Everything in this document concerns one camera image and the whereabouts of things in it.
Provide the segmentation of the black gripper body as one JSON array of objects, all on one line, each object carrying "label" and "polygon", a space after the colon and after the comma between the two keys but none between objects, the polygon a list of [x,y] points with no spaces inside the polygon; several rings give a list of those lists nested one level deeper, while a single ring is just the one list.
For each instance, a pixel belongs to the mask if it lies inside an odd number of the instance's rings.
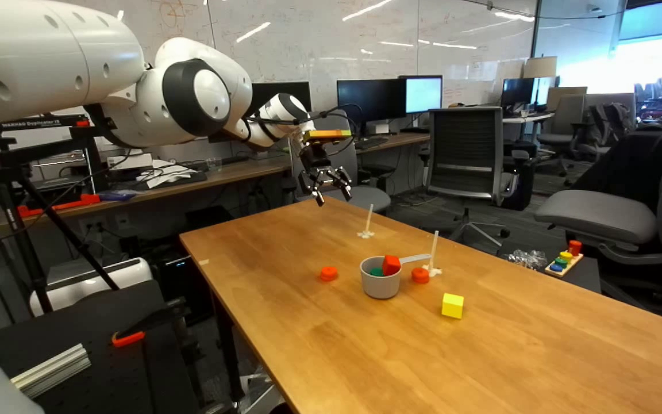
[{"label": "black gripper body", "polygon": [[323,140],[303,142],[300,149],[300,158],[301,158],[301,180],[308,188],[331,186],[341,181],[341,174],[331,165],[331,158]]}]

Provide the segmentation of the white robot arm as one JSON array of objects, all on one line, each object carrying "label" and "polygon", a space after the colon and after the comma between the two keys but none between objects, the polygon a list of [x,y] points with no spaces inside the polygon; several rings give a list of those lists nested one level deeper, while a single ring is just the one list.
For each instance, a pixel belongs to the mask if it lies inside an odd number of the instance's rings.
[{"label": "white robot arm", "polygon": [[231,56],[189,37],[170,37],[147,56],[132,27],[105,11],[0,0],[0,123],[77,106],[123,146],[213,134],[257,149],[289,140],[308,196],[351,191],[349,172],[325,155],[338,134],[320,128],[288,92],[256,106],[251,76]]}]

